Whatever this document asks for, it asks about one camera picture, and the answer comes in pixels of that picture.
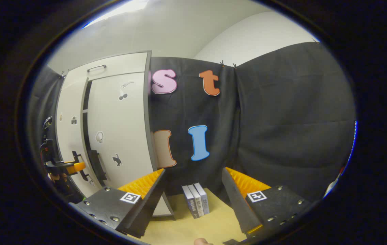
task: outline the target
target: gray book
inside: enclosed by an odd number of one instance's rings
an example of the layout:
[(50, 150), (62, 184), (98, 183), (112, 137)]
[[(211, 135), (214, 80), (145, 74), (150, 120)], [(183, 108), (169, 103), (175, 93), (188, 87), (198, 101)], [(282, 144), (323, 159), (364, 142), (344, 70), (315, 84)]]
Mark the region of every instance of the gray book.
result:
[(203, 211), (204, 214), (209, 214), (209, 201), (207, 200), (207, 193), (204, 191), (203, 187), (200, 185), (200, 183), (194, 184), (196, 190), (198, 191), (198, 194), (201, 196), (201, 203), (203, 204)]
[(198, 210), (195, 206), (194, 195), (192, 195), (187, 185), (181, 186), (181, 188), (183, 188), (184, 196), (186, 197), (187, 206), (189, 207), (190, 213), (192, 214), (193, 218), (199, 218), (200, 216), (198, 215)]
[(190, 184), (187, 187), (189, 187), (189, 191), (192, 193), (193, 198), (195, 198), (195, 206), (198, 210), (198, 216), (204, 216), (203, 211), (203, 205), (201, 204), (201, 196), (198, 193), (198, 191), (195, 189), (194, 185)]

